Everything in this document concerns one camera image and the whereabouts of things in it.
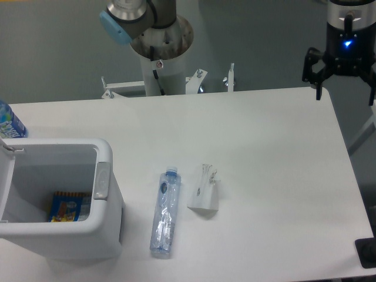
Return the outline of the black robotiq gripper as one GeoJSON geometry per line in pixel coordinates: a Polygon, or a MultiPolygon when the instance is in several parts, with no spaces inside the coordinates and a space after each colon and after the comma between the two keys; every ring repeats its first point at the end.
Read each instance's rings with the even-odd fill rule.
{"type": "Polygon", "coordinates": [[[358,76],[370,87],[368,105],[375,99],[375,24],[353,31],[347,35],[344,30],[327,24],[326,50],[310,47],[304,58],[302,81],[309,82],[316,90],[316,100],[322,96],[323,82],[333,74],[340,76],[358,76]],[[322,61],[324,66],[318,72],[313,66],[322,61]]]}

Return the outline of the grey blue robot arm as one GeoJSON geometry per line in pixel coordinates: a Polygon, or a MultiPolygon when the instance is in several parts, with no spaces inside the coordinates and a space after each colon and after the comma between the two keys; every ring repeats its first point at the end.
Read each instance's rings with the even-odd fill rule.
{"type": "MultiPolygon", "coordinates": [[[[333,75],[361,78],[375,99],[375,2],[329,1],[326,48],[308,49],[302,80],[322,95],[333,75]]],[[[130,45],[140,58],[148,96],[187,93],[182,60],[193,43],[189,22],[176,12],[175,1],[110,1],[99,15],[106,33],[130,45]]]]}

